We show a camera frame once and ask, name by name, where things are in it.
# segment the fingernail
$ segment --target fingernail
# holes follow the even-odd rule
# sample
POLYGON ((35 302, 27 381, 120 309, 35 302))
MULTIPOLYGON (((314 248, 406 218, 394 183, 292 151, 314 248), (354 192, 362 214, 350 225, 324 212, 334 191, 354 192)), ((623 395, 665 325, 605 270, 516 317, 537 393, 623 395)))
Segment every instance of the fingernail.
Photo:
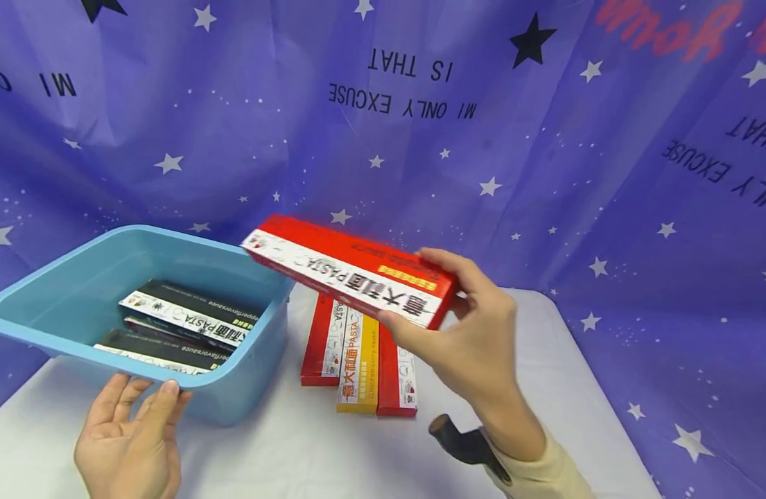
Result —
POLYGON ((177 381, 173 379, 170 379, 169 381, 164 382, 164 384, 161 385, 161 391, 167 394, 177 395, 180 392, 180 389, 181 389, 180 385, 178 385, 177 381))

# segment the dark wooden handle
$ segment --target dark wooden handle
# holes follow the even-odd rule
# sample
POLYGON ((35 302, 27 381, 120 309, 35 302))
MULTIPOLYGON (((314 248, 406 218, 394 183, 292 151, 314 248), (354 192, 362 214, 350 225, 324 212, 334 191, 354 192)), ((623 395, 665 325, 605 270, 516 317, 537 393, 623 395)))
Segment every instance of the dark wooden handle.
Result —
POLYGON ((511 485, 510 474, 503 468, 480 430, 462 434, 449 414, 441 414, 430 423, 430 435, 450 456, 466 464, 484 464, 505 485, 511 485))

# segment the blue plastic basin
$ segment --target blue plastic basin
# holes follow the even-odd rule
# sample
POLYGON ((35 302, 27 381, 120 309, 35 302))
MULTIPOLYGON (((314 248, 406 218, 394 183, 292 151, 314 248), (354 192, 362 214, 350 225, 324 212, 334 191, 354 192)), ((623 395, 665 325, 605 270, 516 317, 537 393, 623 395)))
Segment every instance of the blue plastic basin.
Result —
POLYGON ((239 247, 146 225, 106 232, 0 291, 0 335, 34 345, 93 383, 116 371, 194 392, 187 410, 221 426, 250 413, 287 343, 288 294, 293 282, 239 247), (150 279, 167 279, 215 298, 263 310, 228 361, 193 376, 92 347, 121 325, 116 303, 150 279))

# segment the finger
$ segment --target finger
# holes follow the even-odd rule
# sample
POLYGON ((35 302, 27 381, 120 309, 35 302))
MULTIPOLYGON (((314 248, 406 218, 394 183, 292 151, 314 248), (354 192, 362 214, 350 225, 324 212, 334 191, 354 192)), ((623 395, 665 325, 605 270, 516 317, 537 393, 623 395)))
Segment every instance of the finger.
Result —
POLYGON ((387 330, 391 331, 394 341, 400 347, 423 359, 428 364, 430 359, 435 357, 435 331, 429 331, 416 326, 402 315, 389 310, 381 311, 377 316, 377 320, 387 330))
POLYGON ((166 442, 166 459, 169 466, 169 478, 163 498, 177 497, 181 487, 181 453, 176 441, 166 442))
POLYGON ((181 387, 174 380, 161 385, 136 429, 136 445, 152 448, 164 439, 164 428, 177 407, 181 387))
POLYGON ((144 399, 143 403, 141 403, 141 407, 138 408, 135 421, 141 421, 142 419, 144 419, 145 415, 147 414, 147 411, 150 410, 150 406, 153 404, 153 401, 155 401, 155 397, 157 395, 158 395, 158 392, 155 392, 154 394, 150 395, 150 397, 147 397, 146 399, 144 399))
POLYGON ((184 391, 181 396, 177 398, 177 405, 172 411, 172 416, 169 417, 166 427, 164 428, 164 439, 174 440, 175 432, 177 432, 177 424, 183 417, 183 411, 189 405, 194 393, 190 391, 184 391))
POLYGON ((130 380, 130 383, 122 390, 122 394, 119 396, 119 402, 114 410, 114 422, 127 422, 130 419, 130 411, 136 400, 152 385, 153 382, 148 379, 135 378, 130 380))
POLYGON ((127 374, 116 373, 111 376, 111 379, 105 384, 103 390, 101 390, 97 398, 94 399, 92 408, 89 409, 89 414, 83 424, 84 429, 114 420, 116 404, 119 403, 119 397, 122 395, 122 390, 125 389, 129 381, 130 377, 127 374))
POLYGON ((466 314, 468 314, 471 310, 471 305, 469 305, 468 300, 465 298, 461 298, 460 296, 455 295, 452 298, 449 309, 452 311, 452 313, 455 314, 458 320, 462 320, 463 317, 466 317, 466 314))
POLYGON ((421 248, 418 255, 426 261, 440 266, 447 272, 457 275, 460 287, 466 293, 479 293, 483 290, 496 288, 491 279, 483 274, 477 263, 459 254, 432 247, 421 248))

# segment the yellow label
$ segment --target yellow label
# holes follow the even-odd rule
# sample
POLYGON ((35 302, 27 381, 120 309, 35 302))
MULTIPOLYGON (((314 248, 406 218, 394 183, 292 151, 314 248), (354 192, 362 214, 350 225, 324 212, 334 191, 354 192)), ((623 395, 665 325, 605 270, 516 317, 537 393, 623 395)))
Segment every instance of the yellow label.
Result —
POLYGON ((346 331, 337 409, 374 414, 377 411, 379 323, 349 309, 346 331))
POLYGON ((398 271, 397 269, 390 268, 387 265, 379 266, 377 268, 377 272, 381 274, 391 275, 391 277, 395 277, 398 279, 402 279, 406 283, 414 284, 426 290, 434 291, 437 288, 436 283, 431 283, 426 279, 420 279, 416 277, 415 275, 408 274, 407 272, 398 271))
POLYGON ((243 327, 246 330, 252 329, 252 325, 249 322, 241 319, 234 319, 234 326, 243 327))

